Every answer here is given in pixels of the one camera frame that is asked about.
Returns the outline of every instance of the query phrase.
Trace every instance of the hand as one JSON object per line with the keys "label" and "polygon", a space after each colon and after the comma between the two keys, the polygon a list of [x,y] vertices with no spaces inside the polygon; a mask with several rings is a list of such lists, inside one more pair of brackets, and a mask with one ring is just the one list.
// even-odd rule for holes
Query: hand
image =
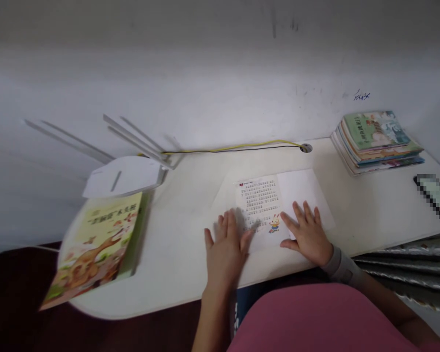
{"label": "hand", "polygon": [[214,243],[209,229],[204,229],[207,250],[207,287],[205,291],[224,296],[230,293],[243,269],[252,230],[238,235],[233,209],[219,215],[217,241]]}
{"label": "hand", "polygon": [[296,240],[283,240],[280,247],[289,248],[300,252],[303,256],[318,266],[325,266],[331,260],[333,254],[332,244],[329,242],[323,227],[318,207],[314,208],[314,216],[308,203],[303,203],[305,214],[302,213],[297,202],[293,202],[293,211],[298,224],[286,213],[281,212],[280,217],[285,225],[295,236]]}

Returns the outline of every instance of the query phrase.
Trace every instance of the black cable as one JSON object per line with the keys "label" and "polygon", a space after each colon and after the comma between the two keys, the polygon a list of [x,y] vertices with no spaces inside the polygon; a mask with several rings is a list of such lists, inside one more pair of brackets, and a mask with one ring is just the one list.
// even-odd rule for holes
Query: black cable
{"label": "black cable", "polygon": [[302,147],[299,146],[278,146],[278,147],[264,147],[264,148],[249,148],[249,149],[236,149],[236,150],[226,150],[226,151],[191,151],[191,152],[163,152],[164,153],[173,153],[173,154],[190,154],[190,153],[223,153],[223,152],[243,152],[246,150],[259,150],[259,149],[274,149],[274,148],[285,148],[285,147],[292,147],[292,148],[300,148],[301,151],[303,151]]}

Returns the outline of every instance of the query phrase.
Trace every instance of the paper sheet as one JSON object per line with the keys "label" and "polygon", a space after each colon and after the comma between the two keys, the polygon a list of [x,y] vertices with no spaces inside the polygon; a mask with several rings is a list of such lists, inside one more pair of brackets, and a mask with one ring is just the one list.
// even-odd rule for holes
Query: paper sheet
{"label": "paper sheet", "polygon": [[280,218],[280,212],[284,211],[296,219],[292,208],[295,200],[300,207],[306,200],[312,211],[317,206],[325,230],[335,227],[313,169],[263,176],[236,184],[236,205],[241,211],[238,217],[240,226],[243,231],[256,229],[250,253],[278,246],[287,238],[295,239]]}
{"label": "paper sheet", "polygon": [[279,245],[288,231],[281,224],[282,201],[277,175],[242,181],[236,185],[236,204],[243,231],[254,228],[249,252]]}

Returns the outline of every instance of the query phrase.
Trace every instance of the handwriting on wall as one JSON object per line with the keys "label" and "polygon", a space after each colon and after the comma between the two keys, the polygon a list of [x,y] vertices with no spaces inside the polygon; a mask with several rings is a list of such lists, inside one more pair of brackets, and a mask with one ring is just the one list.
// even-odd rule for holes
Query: handwriting on wall
{"label": "handwriting on wall", "polygon": [[370,93],[359,93],[360,89],[353,95],[353,99],[355,100],[365,100],[370,98]]}

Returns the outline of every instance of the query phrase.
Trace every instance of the pixelated phone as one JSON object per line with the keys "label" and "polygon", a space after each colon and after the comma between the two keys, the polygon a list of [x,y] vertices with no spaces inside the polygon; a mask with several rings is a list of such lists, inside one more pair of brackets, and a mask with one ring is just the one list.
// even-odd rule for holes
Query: pixelated phone
{"label": "pixelated phone", "polygon": [[414,182],[440,217],[440,181],[437,176],[419,174],[414,177]]}

